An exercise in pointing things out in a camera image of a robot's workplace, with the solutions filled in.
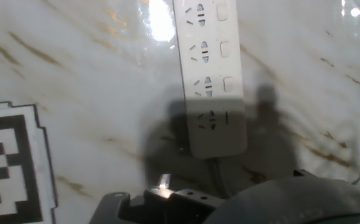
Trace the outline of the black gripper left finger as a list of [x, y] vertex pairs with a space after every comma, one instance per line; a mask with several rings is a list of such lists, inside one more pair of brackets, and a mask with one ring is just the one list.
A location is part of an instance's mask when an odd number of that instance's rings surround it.
[[127, 192], [106, 194], [90, 224], [200, 224], [225, 201], [194, 189], [173, 191], [170, 178], [162, 175], [157, 186], [136, 197]]

